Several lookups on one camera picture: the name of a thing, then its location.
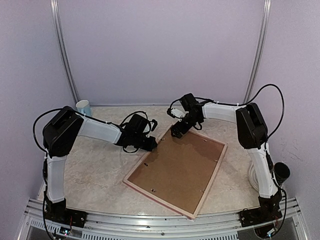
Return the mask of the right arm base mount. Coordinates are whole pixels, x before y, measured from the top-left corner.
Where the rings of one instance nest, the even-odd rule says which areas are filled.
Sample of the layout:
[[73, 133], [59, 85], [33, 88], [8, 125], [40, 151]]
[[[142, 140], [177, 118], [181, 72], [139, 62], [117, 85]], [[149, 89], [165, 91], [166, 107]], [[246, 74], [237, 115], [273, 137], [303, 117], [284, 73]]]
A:
[[278, 191], [270, 198], [258, 197], [259, 207], [244, 209], [238, 213], [241, 226], [249, 227], [274, 221], [283, 217], [280, 209], [282, 194]]

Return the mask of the brown cardboard backing board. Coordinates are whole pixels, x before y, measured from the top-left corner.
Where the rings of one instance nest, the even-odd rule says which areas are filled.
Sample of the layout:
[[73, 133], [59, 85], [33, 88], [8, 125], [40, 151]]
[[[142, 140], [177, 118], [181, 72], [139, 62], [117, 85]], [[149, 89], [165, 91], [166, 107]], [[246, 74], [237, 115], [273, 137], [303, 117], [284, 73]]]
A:
[[167, 131], [155, 150], [145, 153], [123, 183], [158, 204], [195, 219], [228, 148], [195, 131], [182, 138]]

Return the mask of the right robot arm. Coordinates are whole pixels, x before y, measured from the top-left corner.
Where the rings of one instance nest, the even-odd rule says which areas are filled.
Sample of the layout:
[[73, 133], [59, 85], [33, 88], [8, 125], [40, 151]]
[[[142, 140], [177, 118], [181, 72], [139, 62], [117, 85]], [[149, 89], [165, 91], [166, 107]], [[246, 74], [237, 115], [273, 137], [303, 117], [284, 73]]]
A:
[[256, 173], [259, 197], [271, 199], [279, 191], [279, 184], [273, 175], [274, 164], [269, 153], [268, 127], [258, 105], [222, 104], [206, 98], [185, 94], [177, 100], [183, 111], [172, 105], [167, 114], [178, 119], [171, 127], [171, 135], [182, 138], [191, 128], [202, 129], [205, 119], [215, 119], [236, 124], [239, 144], [247, 150]]

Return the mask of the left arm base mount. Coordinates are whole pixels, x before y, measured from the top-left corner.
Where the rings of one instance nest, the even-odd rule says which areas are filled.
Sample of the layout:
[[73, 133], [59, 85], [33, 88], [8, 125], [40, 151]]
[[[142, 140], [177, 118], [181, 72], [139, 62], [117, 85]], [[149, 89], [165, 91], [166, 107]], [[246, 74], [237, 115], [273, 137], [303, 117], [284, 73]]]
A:
[[70, 227], [84, 228], [88, 213], [66, 207], [67, 201], [53, 203], [47, 197], [44, 199], [44, 218], [52, 222], [68, 225]]

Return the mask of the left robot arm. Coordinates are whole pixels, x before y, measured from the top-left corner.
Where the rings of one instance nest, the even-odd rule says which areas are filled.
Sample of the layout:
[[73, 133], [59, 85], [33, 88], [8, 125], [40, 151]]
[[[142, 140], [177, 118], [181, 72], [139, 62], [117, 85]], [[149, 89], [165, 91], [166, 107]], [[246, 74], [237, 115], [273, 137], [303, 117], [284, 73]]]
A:
[[65, 202], [65, 164], [77, 137], [104, 141], [122, 147], [123, 151], [126, 151], [127, 147], [133, 147], [134, 152], [151, 152], [158, 146], [156, 138], [150, 135], [157, 125], [158, 122], [148, 119], [144, 111], [133, 112], [120, 124], [115, 124], [86, 116], [69, 106], [62, 108], [42, 130], [45, 195], [53, 204], [49, 210], [50, 214], [61, 223], [70, 218], [69, 209], [61, 203]]

